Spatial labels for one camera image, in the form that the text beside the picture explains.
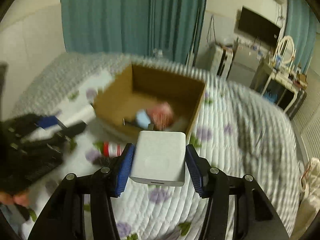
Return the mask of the person left hand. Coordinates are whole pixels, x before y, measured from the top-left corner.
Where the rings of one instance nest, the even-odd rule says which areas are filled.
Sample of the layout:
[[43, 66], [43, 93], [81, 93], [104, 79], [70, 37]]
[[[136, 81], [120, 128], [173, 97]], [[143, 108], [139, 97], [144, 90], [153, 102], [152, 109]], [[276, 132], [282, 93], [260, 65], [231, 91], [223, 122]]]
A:
[[29, 190], [25, 190], [14, 196], [6, 192], [1, 192], [0, 202], [5, 205], [18, 204], [24, 207], [28, 207], [29, 206]]

